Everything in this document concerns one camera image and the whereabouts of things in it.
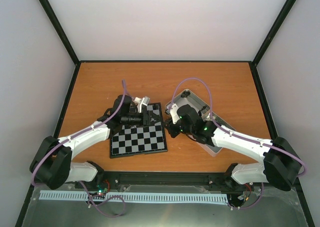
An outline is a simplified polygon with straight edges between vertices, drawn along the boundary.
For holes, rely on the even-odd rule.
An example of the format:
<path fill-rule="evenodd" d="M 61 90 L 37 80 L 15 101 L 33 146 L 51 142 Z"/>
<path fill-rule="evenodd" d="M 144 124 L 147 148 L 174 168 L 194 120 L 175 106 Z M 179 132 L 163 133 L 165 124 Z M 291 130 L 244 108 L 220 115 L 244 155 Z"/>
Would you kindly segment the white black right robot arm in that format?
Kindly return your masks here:
<path fill-rule="evenodd" d="M 172 138 L 184 134 L 203 145 L 228 149 L 255 160 L 252 164 L 234 163 L 225 172 L 231 188 L 247 183 L 269 183 L 290 191 L 304 167 L 290 143 L 283 137 L 257 138 L 220 125 L 215 119 L 204 120 L 189 104 L 168 107 L 170 119 L 165 126 Z"/>

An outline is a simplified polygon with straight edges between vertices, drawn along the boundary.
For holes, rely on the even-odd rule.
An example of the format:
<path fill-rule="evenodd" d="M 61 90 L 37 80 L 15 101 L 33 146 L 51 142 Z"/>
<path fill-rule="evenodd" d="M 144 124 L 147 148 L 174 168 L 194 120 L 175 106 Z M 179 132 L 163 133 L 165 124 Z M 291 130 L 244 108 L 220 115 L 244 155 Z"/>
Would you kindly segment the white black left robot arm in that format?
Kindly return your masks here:
<path fill-rule="evenodd" d="M 91 146 L 111 139 L 123 127 L 153 127 L 162 119 L 148 109 L 150 99 L 119 95 L 113 106 L 108 108 L 90 126 L 71 135 L 55 138 L 46 137 L 29 170 L 33 186 L 46 185 L 51 190 L 65 183 L 87 182 L 92 188 L 99 188 L 104 182 L 104 169 L 93 161 L 73 162 L 73 159 Z"/>

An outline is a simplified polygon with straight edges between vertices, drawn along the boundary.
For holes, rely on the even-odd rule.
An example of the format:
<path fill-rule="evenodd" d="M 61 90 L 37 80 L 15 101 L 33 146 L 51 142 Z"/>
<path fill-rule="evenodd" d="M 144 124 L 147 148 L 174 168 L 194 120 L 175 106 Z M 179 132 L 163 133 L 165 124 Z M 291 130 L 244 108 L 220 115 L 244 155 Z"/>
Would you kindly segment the black chess piece in tin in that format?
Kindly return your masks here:
<path fill-rule="evenodd" d="M 181 97 L 182 97 L 182 98 L 187 98 L 189 95 L 190 95 L 190 92 L 189 92 L 189 91 L 184 91 L 184 92 L 181 94 Z"/>

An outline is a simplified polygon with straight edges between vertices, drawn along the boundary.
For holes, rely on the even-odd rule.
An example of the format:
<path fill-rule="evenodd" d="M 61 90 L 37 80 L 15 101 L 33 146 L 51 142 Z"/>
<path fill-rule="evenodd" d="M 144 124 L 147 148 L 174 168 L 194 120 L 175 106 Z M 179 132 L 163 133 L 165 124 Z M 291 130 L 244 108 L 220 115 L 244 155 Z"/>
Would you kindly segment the black white chess board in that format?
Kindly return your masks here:
<path fill-rule="evenodd" d="M 160 115 L 163 121 L 162 106 L 159 102 L 148 104 L 147 110 Z M 111 159 L 167 151 L 163 122 L 152 123 L 150 126 L 125 125 L 109 142 Z"/>

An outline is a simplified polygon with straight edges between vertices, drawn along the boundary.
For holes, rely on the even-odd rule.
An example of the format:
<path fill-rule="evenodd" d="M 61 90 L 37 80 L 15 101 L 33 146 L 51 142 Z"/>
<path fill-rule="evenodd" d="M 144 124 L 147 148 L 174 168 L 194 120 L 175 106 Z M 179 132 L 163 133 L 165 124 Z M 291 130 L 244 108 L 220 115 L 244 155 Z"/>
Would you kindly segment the gold metal tin box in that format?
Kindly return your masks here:
<path fill-rule="evenodd" d="M 181 97 L 182 93 L 185 91 L 189 91 L 190 95 L 188 97 Z M 190 105 L 192 108 L 196 110 L 197 113 L 199 113 L 199 115 L 204 121 L 210 120 L 210 106 L 190 89 L 184 89 L 179 94 L 177 94 L 173 98 L 173 103 L 177 104 L 178 107 Z"/>

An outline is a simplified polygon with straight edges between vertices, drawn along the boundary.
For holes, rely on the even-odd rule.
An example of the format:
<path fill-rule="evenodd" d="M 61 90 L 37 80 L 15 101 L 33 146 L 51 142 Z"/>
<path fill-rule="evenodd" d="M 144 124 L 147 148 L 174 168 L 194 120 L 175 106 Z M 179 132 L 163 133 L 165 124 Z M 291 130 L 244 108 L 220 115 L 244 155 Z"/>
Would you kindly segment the silver tin lid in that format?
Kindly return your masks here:
<path fill-rule="evenodd" d="M 229 127 L 221 117 L 212 112 L 204 119 L 204 125 L 200 130 L 200 134 L 204 137 L 205 143 L 201 144 L 203 149 L 212 157 L 215 157 L 222 149 L 216 138 L 219 134 L 223 134 L 220 127 Z"/>

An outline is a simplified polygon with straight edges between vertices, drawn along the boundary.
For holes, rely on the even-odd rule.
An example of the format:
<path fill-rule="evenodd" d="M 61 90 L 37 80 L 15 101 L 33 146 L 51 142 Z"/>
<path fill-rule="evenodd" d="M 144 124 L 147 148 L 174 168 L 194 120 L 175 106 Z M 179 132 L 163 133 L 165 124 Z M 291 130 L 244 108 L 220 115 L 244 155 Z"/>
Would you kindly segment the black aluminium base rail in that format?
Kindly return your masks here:
<path fill-rule="evenodd" d="M 151 186 L 204 186 L 210 191 L 221 192 L 240 192 L 245 189 L 245 184 L 253 183 L 255 186 L 261 186 L 266 183 L 267 186 L 275 187 L 282 191 L 290 191 L 295 186 L 297 172 L 293 171 L 269 171 L 264 170 L 266 180 L 254 179 L 249 175 L 244 183 L 237 183 L 231 176 L 231 172 L 125 172 L 125 171 L 104 171 L 98 170 L 92 180 L 85 179 L 85 172 L 82 171 L 79 176 L 68 180 L 65 173 L 41 174 L 37 173 L 31 178 L 33 185 L 44 184 L 51 190 L 56 190 L 65 183 L 76 182 L 79 188 L 79 181 L 83 181 L 89 190 L 101 189 L 107 182 L 111 189 L 119 189 L 121 185 L 151 185 Z"/>

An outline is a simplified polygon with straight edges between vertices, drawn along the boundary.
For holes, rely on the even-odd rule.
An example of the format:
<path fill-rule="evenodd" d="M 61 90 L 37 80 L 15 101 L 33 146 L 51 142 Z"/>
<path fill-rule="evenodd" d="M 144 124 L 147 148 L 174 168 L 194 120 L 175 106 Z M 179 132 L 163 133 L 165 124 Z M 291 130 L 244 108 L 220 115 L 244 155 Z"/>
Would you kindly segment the black frame post left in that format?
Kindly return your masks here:
<path fill-rule="evenodd" d="M 72 47 L 54 9 L 52 8 L 52 5 L 50 4 L 49 0 L 38 0 L 40 5 L 42 6 L 44 12 L 46 13 L 49 21 L 51 22 L 53 28 L 55 29 L 58 37 L 60 38 L 65 50 L 67 51 L 70 59 L 72 60 L 73 64 L 77 66 L 80 63 L 79 58 L 77 57 L 77 54 Z"/>

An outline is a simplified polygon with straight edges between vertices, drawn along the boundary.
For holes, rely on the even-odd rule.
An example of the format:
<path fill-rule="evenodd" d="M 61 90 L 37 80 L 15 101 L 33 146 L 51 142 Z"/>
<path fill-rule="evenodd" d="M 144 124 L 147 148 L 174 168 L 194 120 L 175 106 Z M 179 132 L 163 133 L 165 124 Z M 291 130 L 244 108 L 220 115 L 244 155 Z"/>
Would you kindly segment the black frame post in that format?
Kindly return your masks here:
<path fill-rule="evenodd" d="M 65 50 L 67 51 L 70 59 L 72 60 L 73 64 L 77 66 L 80 63 L 79 58 L 77 57 L 77 54 L 72 47 L 54 9 L 52 8 L 52 5 L 50 4 L 49 0 L 38 0 L 40 5 L 42 6 L 44 12 L 46 13 L 49 21 L 51 22 L 53 28 L 55 29 L 58 37 L 60 38 Z"/>
<path fill-rule="evenodd" d="M 251 68 L 256 68 L 260 61 L 262 60 L 264 54 L 266 53 L 267 49 L 271 45 L 273 39 L 275 38 L 276 34 L 278 33 L 279 29 L 281 28 L 282 24 L 286 20 L 288 14 L 292 10 L 294 4 L 297 0 L 286 0 L 278 13 L 275 21 L 273 22 L 270 30 L 268 31 L 266 37 L 264 38 L 260 48 L 258 49 L 255 57 L 251 62 Z"/>

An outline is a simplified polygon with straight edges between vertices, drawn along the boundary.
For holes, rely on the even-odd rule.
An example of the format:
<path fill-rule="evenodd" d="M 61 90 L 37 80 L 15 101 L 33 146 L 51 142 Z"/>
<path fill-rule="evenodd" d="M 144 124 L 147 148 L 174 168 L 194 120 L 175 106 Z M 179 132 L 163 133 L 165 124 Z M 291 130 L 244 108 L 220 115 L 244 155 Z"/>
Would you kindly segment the black frame post right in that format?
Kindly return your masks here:
<path fill-rule="evenodd" d="M 266 53 L 267 49 L 271 45 L 273 39 L 275 38 L 276 34 L 278 33 L 279 29 L 281 28 L 282 24 L 286 20 L 288 14 L 292 10 L 294 4 L 297 0 L 286 0 L 278 13 L 275 21 L 273 22 L 270 30 L 268 31 L 266 37 L 264 38 L 260 48 L 258 49 L 255 57 L 251 62 L 251 68 L 256 68 L 260 61 L 262 60 L 264 54 Z"/>

